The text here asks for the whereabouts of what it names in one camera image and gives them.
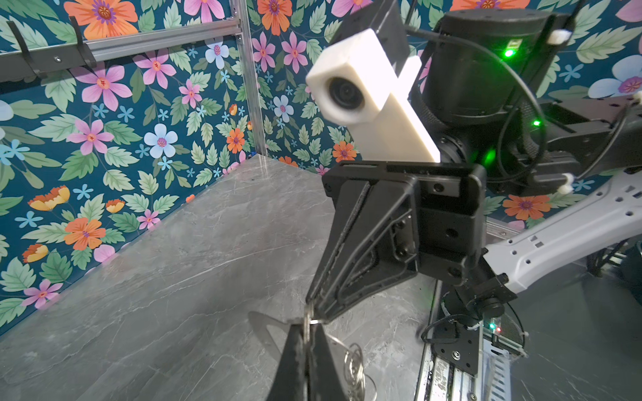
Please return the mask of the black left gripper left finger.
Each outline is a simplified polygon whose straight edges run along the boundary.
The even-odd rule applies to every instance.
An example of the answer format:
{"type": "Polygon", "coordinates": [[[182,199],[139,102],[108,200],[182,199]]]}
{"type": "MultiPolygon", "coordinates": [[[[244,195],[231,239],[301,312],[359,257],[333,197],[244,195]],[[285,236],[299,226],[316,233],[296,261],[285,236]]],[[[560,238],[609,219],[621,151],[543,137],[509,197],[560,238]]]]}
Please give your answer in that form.
{"type": "Polygon", "coordinates": [[[306,356],[302,324],[289,326],[277,373],[267,401],[307,400],[306,356]]]}

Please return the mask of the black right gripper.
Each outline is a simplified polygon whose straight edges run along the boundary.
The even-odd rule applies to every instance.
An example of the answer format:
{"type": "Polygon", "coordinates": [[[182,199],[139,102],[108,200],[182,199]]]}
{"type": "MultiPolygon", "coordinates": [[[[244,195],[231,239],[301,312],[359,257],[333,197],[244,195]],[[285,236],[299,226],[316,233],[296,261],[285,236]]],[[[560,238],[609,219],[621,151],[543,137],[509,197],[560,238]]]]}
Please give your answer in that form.
{"type": "Polygon", "coordinates": [[[478,264],[481,166],[342,162],[322,182],[335,213],[306,297],[314,319],[333,321],[418,273],[461,286],[478,264]]]}

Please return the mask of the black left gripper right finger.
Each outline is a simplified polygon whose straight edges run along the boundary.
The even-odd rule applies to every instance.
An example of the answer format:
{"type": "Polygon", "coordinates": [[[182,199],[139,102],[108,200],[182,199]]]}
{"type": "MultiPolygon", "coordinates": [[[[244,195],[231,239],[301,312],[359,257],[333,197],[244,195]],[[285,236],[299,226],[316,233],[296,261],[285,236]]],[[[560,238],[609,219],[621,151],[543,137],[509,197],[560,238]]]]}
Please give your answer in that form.
{"type": "Polygon", "coordinates": [[[310,326],[309,399],[313,401],[348,400],[339,379],[329,339],[321,324],[310,326]]]}

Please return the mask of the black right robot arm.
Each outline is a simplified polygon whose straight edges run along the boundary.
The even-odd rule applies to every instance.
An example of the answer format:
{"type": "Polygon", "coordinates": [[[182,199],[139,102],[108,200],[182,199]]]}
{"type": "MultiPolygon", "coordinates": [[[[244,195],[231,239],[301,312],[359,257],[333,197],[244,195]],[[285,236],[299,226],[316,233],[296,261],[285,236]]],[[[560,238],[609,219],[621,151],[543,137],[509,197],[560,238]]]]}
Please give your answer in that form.
{"type": "Polygon", "coordinates": [[[540,104],[532,92],[573,30],[570,16],[518,9],[448,13],[436,32],[391,1],[349,15],[306,77],[359,161],[323,177],[329,242],[306,302],[332,321],[418,274],[451,286],[470,325],[532,284],[641,232],[641,98],[540,104]],[[531,201],[617,174],[535,227],[486,244],[487,189],[531,201]]]}

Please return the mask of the silver keys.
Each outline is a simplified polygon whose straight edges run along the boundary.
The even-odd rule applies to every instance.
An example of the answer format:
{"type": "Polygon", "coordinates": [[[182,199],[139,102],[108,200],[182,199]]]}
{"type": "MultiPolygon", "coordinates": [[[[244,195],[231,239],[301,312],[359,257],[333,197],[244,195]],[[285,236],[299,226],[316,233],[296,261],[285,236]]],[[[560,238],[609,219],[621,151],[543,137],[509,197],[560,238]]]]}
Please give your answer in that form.
{"type": "MultiPolygon", "coordinates": [[[[310,326],[321,324],[324,327],[324,321],[314,317],[314,309],[311,305],[304,307],[303,330],[304,330],[304,352],[306,356],[306,377],[307,377],[307,400],[309,399],[309,343],[310,343],[310,326]]],[[[339,379],[343,386],[348,400],[376,400],[378,398],[378,389],[374,379],[366,374],[364,369],[364,354],[361,346],[357,343],[350,345],[344,344],[341,340],[333,335],[326,336],[330,342],[330,348],[333,354],[335,366],[339,373],[339,379]]]]}

